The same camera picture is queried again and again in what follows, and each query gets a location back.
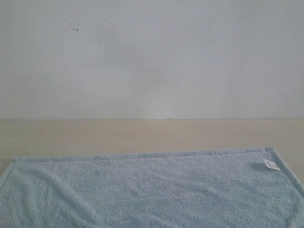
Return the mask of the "light blue terry towel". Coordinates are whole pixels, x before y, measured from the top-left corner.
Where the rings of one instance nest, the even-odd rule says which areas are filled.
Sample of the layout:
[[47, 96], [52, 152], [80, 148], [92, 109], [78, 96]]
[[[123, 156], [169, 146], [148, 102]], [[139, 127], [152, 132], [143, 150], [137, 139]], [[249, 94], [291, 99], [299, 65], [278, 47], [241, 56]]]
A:
[[15, 157], [0, 177], [0, 225], [301, 228], [304, 187], [271, 147]]

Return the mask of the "white barcode label tag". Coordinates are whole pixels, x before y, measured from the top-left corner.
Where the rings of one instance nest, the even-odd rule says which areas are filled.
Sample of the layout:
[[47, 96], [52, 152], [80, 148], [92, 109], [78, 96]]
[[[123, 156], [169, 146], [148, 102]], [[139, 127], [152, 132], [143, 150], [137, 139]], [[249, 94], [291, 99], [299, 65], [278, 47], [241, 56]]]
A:
[[281, 169], [277, 166], [276, 163], [274, 163], [272, 161], [269, 161], [269, 160], [266, 160], [266, 159], [263, 159], [263, 162], [265, 163], [267, 168], [273, 169], [273, 170], [276, 170], [276, 171], [281, 171]]

